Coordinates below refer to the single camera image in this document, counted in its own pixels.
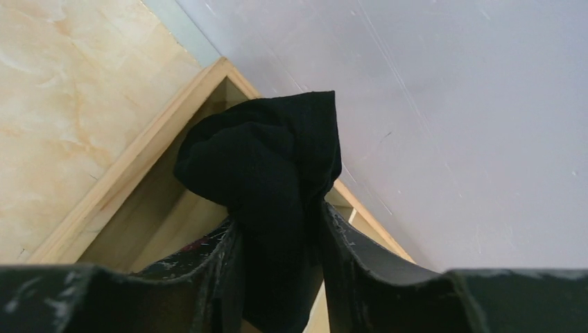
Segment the black boxer underwear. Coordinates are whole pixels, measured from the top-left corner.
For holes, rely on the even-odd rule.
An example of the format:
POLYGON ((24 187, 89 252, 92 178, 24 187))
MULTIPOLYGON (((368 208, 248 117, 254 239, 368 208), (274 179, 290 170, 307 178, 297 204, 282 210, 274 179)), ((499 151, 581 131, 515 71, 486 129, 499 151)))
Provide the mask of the black boxer underwear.
POLYGON ((194 125, 175 177, 243 235, 246 321, 301 332, 318 285, 316 229, 342 171, 333 91, 252 99, 194 125))

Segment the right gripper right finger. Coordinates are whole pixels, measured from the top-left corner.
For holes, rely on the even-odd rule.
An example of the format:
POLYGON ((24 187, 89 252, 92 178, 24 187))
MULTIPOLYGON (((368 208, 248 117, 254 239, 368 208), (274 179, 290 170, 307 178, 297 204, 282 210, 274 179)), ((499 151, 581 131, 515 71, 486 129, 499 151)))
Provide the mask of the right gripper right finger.
POLYGON ((320 221, 332 332, 586 332, 585 269, 436 273, 390 252, 328 203, 320 221))

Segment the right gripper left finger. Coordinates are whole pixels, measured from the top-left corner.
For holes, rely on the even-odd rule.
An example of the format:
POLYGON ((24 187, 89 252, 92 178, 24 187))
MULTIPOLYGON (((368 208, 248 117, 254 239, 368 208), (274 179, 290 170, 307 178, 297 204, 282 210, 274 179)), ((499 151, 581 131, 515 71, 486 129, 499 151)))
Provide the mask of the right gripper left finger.
POLYGON ((241 236, 224 223, 137 273, 3 265, 2 332, 236 332, 241 236))

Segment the wooden compartment tray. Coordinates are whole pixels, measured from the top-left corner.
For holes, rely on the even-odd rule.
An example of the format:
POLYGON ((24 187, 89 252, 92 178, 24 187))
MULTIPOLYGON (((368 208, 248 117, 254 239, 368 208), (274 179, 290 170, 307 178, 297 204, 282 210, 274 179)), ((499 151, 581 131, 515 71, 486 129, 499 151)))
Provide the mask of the wooden compartment tray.
MULTIPOLYGON (((238 223, 222 205, 189 191, 173 172, 180 146, 194 125, 252 99, 262 98, 227 60, 218 60, 206 68, 140 135, 27 265, 96 264, 119 273, 137 273, 231 220, 241 236, 242 267, 238 278, 243 300, 236 332, 242 331, 244 323, 258 330, 243 315, 245 257, 238 223)), ((314 306, 319 299, 327 302, 321 216, 322 213, 314 250, 318 285, 312 293, 308 322, 315 318, 314 306)))

